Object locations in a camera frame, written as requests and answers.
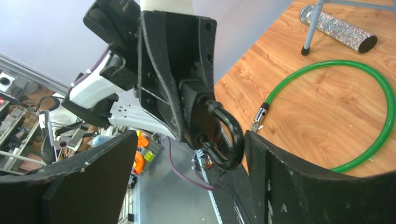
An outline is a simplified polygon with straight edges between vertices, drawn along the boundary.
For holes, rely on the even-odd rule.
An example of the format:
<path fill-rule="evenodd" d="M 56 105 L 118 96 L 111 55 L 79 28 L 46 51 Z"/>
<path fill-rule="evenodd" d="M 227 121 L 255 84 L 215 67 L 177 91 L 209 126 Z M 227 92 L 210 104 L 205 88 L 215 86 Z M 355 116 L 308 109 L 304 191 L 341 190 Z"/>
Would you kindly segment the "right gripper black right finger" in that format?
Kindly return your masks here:
<path fill-rule="evenodd" d="M 394 171 L 354 177 L 308 162 L 251 131 L 244 142 L 257 223 L 395 223 Z"/>

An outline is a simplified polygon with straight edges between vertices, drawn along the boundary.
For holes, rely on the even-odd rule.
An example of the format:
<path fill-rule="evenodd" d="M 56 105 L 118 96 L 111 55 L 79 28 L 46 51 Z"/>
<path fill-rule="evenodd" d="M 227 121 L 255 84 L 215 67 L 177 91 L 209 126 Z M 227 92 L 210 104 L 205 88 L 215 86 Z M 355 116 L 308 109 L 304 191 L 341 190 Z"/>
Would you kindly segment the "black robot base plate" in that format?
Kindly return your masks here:
<path fill-rule="evenodd" d="M 247 172 L 242 165 L 226 172 L 216 164 L 204 164 L 208 156 L 196 152 L 198 170 L 205 182 L 214 187 L 209 196 L 219 224 L 255 224 L 257 214 Z"/>

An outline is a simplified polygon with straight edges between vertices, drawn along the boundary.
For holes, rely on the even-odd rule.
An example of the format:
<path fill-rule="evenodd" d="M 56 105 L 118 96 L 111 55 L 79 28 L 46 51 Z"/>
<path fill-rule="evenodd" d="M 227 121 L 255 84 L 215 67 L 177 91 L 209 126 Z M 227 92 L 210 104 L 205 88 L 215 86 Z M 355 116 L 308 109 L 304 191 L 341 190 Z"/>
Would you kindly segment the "black padlock with keys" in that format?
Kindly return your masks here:
<path fill-rule="evenodd" d="M 213 90 L 196 79 L 183 80 L 179 94 L 190 145 L 202 149 L 220 169 L 235 170 L 244 155 L 243 131 L 237 119 L 216 101 Z M 232 139 L 226 154 L 218 148 L 222 125 L 228 128 Z"/>

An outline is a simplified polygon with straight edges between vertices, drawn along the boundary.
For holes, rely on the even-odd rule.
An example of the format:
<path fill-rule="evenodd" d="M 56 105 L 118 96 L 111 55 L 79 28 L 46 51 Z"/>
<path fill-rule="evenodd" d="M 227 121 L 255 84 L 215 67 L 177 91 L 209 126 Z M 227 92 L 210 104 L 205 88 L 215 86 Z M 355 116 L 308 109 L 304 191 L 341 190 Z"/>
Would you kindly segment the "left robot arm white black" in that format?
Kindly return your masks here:
<path fill-rule="evenodd" d="M 168 135 L 193 149 L 216 143 L 213 54 L 217 22 L 194 14 L 192 2 L 97 0 L 83 22 L 110 54 L 80 76 L 62 105 L 87 122 Z"/>

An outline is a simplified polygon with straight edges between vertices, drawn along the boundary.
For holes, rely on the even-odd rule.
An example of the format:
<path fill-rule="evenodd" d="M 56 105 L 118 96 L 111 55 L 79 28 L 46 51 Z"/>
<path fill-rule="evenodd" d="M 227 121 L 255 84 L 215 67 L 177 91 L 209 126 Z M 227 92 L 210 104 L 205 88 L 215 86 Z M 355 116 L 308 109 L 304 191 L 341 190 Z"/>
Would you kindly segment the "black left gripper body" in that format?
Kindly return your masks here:
<path fill-rule="evenodd" d="M 165 11 L 142 11 L 140 15 L 140 104 L 176 140 L 189 145 L 179 84 L 196 79 L 214 91 L 216 28 L 216 20 L 204 16 Z"/>

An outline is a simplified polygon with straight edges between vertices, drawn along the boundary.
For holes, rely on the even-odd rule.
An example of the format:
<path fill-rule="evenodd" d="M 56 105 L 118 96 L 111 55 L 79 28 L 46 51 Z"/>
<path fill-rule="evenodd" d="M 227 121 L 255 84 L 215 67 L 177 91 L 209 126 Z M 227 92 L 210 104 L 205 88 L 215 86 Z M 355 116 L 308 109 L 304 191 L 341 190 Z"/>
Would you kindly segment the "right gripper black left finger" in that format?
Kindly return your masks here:
<path fill-rule="evenodd" d="M 116 224 L 138 137 L 129 130 L 68 159 L 0 178 L 3 224 Z"/>

